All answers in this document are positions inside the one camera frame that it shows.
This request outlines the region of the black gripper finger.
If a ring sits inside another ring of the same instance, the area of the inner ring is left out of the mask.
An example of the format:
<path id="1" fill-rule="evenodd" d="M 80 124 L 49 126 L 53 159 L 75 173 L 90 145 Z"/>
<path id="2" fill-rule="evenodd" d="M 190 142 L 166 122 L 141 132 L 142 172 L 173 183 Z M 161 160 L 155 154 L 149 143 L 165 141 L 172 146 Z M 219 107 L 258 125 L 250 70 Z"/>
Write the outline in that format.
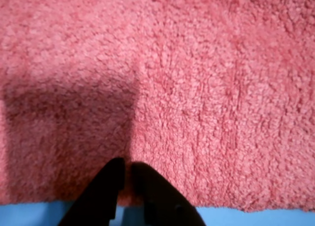
<path id="1" fill-rule="evenodd" d="M 143 200 L 148 226 L 203 226 L 196 208 L 161 174 L 144 162 L 132 164 L 135 194 Z"/>
<path id="2" fill-rule="evenodd" d="M 113 158 L 93 178 L 60 221 L 60 226 L 108 226 L 125 185 L 125 160 Z"/>

